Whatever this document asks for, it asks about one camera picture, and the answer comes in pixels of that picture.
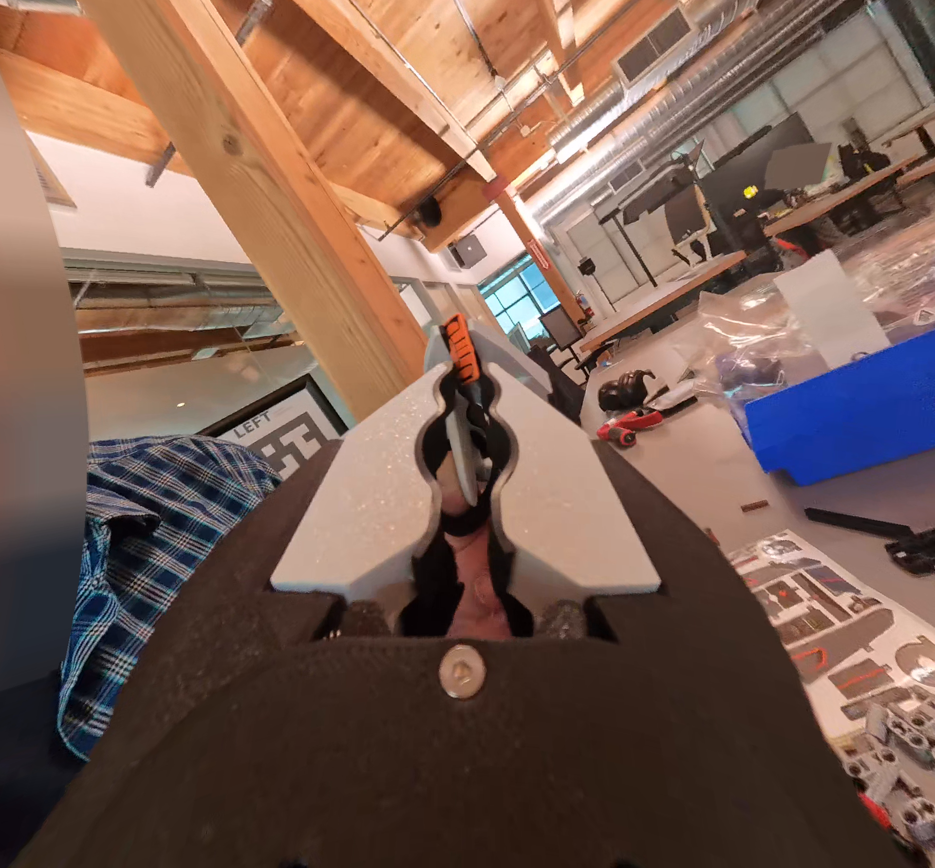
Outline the monitor on stand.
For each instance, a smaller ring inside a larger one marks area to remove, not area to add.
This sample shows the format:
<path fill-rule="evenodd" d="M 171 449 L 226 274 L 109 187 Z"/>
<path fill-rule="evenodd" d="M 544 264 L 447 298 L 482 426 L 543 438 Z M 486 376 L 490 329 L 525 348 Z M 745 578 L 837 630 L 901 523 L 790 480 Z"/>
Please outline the monitor on stand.
<path fill-rule="evenodd" d="M 539 317 L 544 330 L 551 340 L 551 345 L 546 349 L 546 354 L 552 357 L 555 352 L 566 353 L 567 358 L 563 358 L 556 363 L 559 369 L 563 369 L 571 361 L 574 361 L 575 369 L 581 371 L 582 360 L 575 351 L 575 345 L 580 341 L 582 333 L 579 326 L 567 313 L 562 304 L 558 304 L 553 309 L 543 313 Z"/>

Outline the blue plastic bin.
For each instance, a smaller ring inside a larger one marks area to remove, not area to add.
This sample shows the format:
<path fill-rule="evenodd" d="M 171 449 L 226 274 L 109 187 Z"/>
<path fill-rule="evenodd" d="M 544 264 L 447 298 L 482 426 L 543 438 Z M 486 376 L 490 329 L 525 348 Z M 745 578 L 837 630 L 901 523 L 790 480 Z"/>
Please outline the blue plastic bin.
<path fill-rule="evenodd" d="M 934 333 L 750 402 L 765 473 L 806 487 L 934 447 Z"/>

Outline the long silver ceiling ducts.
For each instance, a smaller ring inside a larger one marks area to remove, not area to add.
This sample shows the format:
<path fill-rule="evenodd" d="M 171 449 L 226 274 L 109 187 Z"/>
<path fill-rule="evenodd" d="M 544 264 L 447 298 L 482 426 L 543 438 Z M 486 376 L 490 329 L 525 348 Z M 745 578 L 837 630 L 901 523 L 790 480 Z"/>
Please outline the long silver ceiling ducts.
<path fill-rule="evenodd" d="M 534 220 L 549 223 L 626 165 L 654 157 L 663 148 L 664 139 L 690 114 L 724 92 L 725 81 L 766 53 L 767 44 L 777 33 L 795 22 L 811 24 L 823 1 L 780 0 L 768 12 L 748 18 L 725 44 L 697 56 L 677 79 L 632 110 L 585 157 L 570 164 L 527 202 Z"/>

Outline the person's torso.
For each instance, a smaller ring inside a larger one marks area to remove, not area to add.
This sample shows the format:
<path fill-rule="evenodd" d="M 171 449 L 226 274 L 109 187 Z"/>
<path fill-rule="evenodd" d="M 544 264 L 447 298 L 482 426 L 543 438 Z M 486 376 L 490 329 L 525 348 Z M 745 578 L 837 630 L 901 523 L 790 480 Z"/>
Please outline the person's torso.
<path fill-rule="evenodd" d="M 85 766 L 57 729 L 60 674 L 1 693 L 1 865 L 10 866 Z"/>

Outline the ceiling vent grille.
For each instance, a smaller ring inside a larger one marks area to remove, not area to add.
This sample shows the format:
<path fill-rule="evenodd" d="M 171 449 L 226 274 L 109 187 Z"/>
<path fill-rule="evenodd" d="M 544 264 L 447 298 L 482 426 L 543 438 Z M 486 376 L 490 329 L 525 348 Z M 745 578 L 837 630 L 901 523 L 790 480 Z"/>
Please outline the ceiling vent grille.
<path fill-rule="evenodd" d="M 648 74 L 675 48 L 696 36 L 696 28 L 684 14 L 684 6 L 674 5 L 652 28 L 614 58 L 614 71 L 621 84 L 630 88 Z"/>

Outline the window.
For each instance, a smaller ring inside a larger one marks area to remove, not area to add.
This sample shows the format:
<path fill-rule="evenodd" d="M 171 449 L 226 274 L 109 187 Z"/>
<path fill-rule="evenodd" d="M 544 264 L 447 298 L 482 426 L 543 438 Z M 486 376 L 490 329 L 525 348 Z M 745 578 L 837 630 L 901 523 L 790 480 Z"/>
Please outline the window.
<path fill-rule="evenodd" d="M 479 291 L 504 333 L 520 327 L 529 341 L 549 338 L 541 316 L 559 300 L 531 256 L 522 254 L 485 278 Z"/>

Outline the pile of grey lego pieces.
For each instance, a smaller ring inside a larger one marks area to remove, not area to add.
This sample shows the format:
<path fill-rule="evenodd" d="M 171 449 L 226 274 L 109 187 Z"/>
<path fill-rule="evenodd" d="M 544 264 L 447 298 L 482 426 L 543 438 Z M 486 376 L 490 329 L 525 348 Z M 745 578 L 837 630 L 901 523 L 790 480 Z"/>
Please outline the pile of grey lego pieces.
<path fill-rule="evenodd" d="M 865 705 L 837 746 L 859 800 L 913 866 L 934 865 L 933 697 Z"/>

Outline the long wooden table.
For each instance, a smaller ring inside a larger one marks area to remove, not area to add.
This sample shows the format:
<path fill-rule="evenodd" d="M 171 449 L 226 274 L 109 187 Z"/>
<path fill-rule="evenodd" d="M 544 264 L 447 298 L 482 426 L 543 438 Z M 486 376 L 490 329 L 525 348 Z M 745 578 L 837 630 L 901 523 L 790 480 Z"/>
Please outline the long wooden table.
<path fill-rule="evenodd" d="M 699 290 L 708 281 L 735 267 L 748 257 L 746 251 L 737 251 L 705 261 L 686 270 L 656 287 L 648 285 L 638 288 L 625 297 L 617 310 L 599 320 L 580 341 L 580 350 L 592 352 L 607 340 L 643 323 L 653 314 L 675 312 L 676 301 Z"/>

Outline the black rounded object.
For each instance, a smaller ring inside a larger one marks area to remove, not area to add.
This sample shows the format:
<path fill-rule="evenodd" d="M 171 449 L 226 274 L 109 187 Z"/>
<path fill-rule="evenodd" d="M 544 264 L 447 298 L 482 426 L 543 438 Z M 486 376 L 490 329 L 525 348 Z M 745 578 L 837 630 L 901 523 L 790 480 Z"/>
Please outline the black rounded object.
<path fill-rule="evenodd" d="M 641 407 L 649 396 L 646 380 L 656 379 L 648 370 L 626 371 L 606 381 L 598 389 L 598 406 L 602 411 L 629 411 Z"/>

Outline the white paper sheet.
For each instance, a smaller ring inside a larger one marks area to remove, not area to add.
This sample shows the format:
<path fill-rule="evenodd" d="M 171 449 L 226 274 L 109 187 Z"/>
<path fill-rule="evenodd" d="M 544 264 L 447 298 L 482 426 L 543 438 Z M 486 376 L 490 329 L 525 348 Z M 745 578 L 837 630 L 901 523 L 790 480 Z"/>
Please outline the white paper sheet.
<path fill-rule="evenodd" d="M 778 275 L 774 286 L 829 369 L 891 347 L 875 314 L 832 251 Z"/>

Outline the distant wooden table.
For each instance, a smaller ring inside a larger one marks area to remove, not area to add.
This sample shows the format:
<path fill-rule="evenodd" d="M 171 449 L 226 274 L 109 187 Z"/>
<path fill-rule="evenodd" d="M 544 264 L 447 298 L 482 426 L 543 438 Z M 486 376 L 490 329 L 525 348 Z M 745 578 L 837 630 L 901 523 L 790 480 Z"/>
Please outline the distant wooden table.
<path fill-rule="evenodd" d="M 896 179 L 897 189 L 902 189 L 934 173 L 933 158 L 920 161 L 914 167 L 910 166 L 911 163 L 912 161 L 909 160 L 894 163 L 884 170 L 868 174 L 863 179 L 840 190 L 811 199 L 776 220 L 766 223 L 763 232 L 766 237 L 774 238 L 784 232 L 807 225 L 847 201 L 868 193 L 871 189 L 892 177 Z"/>

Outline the lego sticker sheet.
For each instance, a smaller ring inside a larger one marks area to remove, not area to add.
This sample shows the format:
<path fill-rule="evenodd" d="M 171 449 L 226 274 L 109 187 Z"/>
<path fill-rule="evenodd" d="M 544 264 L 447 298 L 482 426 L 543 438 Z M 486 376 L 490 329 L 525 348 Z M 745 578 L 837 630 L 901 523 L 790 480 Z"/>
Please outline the lego sticker sheet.
<path fill-rule="evenodd" d="M 784 531 L 730 552 L 796 667 L 825 737 L 861 732 L 872 706 L 933 745 L 933 626 Z"/>

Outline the pile of clear plastic bags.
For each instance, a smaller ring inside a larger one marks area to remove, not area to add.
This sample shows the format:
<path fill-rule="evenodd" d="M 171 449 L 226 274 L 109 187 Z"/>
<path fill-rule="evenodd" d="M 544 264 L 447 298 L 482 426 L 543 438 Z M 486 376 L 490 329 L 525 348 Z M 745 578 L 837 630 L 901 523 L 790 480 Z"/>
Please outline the pile of clear plastic bags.
<path fill-rule="evenodd" d="M 891 347 L 933 332 L 933 217 L 883 225 L 829 249 L 875 314 Z M 759 276 L 726 296 L 704 295 L 676 349 L 699 396 L 743 407 L 830 372 L 774 286 Z"/>

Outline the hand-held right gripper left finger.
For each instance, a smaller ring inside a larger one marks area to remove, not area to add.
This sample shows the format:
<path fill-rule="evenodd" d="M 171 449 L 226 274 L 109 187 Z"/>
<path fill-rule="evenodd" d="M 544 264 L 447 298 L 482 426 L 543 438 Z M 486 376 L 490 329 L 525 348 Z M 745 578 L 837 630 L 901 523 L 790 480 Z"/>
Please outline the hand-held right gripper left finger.
<path fill-rule="evenodd" d="M 439 526 L 440 491 L 423 442 L 442 418 L 441 362 L 344 438 L 270 584 L 379 605 L 391 629 L 414 599 L 412 559 Z"/>

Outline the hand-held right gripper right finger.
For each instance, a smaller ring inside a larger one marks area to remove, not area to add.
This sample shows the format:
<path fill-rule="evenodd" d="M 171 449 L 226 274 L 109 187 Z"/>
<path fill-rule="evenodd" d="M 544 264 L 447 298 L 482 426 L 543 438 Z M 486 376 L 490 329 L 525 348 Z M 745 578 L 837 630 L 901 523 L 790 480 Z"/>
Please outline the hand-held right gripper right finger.
<path fill-rule="evenodd" d="M 585 432 L 497 363 L 493 425 L 508 460 L 492 493 L 494 530 L 513 556 L 508 593 L 527 609 L 649 594 L 661 579 Z"/>

